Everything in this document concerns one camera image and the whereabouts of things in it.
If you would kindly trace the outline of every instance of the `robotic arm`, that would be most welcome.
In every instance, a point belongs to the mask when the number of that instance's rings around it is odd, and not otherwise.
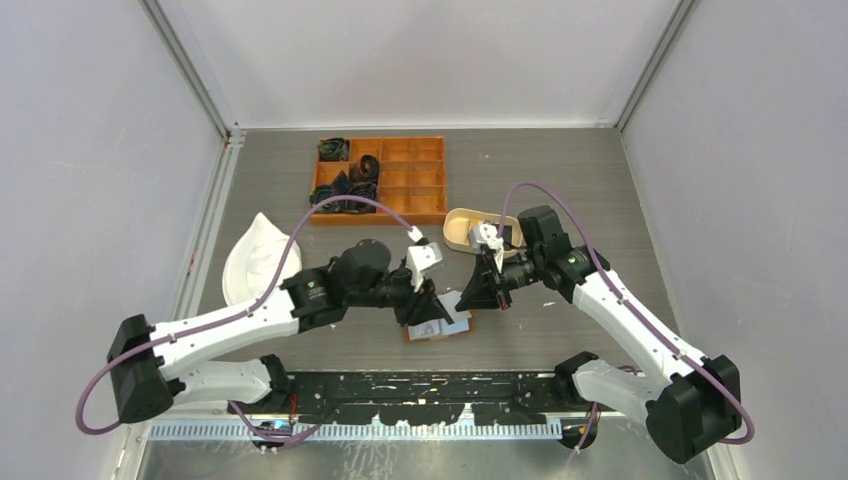
[[[646,425],[657,446],[678,463],[685,463],[741,426],[740,414],[681,357],[695,359],[738,399],[739,372],[730,360],[724,356],[710,359],[674,334],[629,294],[609,262],[598,255],[615,287],[681,351],[681,355],[672,354],[612,293],[587,247],[571,244],[550,207],[526,210],[518,221],[527,250],[507,261],[503,260],[503,240],[497,238],[494,226],[478,225],[472,231],[469,239],[479,253],[458,311],[507,309],[512,304],[512,290],[541,281],[600,323],[644,372],[644,376],[635,376],[583,352],[554,370],[555,391],[561,397],[598,402]]]
[[[233,400],[245,411],[280,408],[291,389],[276,356],[244,363],[210,360],[256,342],[339,322],[349,307],[392,308],[401,325],[450,318],[427,278],[442,261],[439,247],[427,243],[420,233],[416,236],[416,245],[408,248],[406,258],[391,272],[389,249],[375,240],[363,240],[326,266],[286,279],[261,308],[245,318],[186,338],[177,339],[175,334],[202,330],[222,318],[249,312],[254,301],[176,322],[150,325],[144,315],[124,320],[109,350],[110,362],[148,341],[170,341],[110,372],[119,420],[136,423],[173,405],[208,400]]]

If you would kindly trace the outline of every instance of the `beige plastic container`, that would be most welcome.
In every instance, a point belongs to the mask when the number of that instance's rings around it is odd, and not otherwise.
[[[501,216],[495,213],[478,212],[477,210],[469,210],[467,208],[455,208],[448,212],[445,217],[445,225],[443,233],[445,237],[445,245],[451,250],[458,252],[474,253],[471,245],[468,243],[468,233],[478,223],[489,222],[497,224]],[[512,227],[512,238],[509,243],[515,246],[521,246],[524,241],[521,237],[521,227],[518,224],[518,219],[507,216],[505,223],[508,227]],[[509,258],[515,255],[515,250],[507,250],[504,252],[504,257]]]

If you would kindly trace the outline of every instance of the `brown box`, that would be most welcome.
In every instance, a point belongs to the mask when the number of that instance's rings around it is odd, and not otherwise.
[[[447,215],[447,177],[443,137],[349,137],[346,162],[315,164],[312,188],[330,184],[340,171],[348,175],[363,155],[380,162],[377,201],[399,213],[413,225],[441,225]],[[377,213],[316,213],[313,225],[393,225],[391,215]]]

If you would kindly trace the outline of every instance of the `white hat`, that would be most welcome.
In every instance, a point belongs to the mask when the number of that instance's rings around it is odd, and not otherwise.
[[[253,219],[224,264],[221,288],[224,301],[234,305],[257,298],[268,288],[286,248],[289,236],[281,232],[261,212]],[[286,264],[277,284],[299,272],[302,268],[300,247],[295,242],[289,251]]]

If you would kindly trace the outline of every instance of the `white panel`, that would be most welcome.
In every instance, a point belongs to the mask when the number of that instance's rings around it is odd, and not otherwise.
[[[108,478],[77,398],[121,320],[171,311],[218,137],[136,1],[0,2],[0,478]],[[108,380],[86,418],[116,416]]]
[[[678,325],[727,354],[753,479],[848,460],[848,3],[701,2],[625,136]]]
[[[180,0],[242,127],[612,125],[676,0]]]

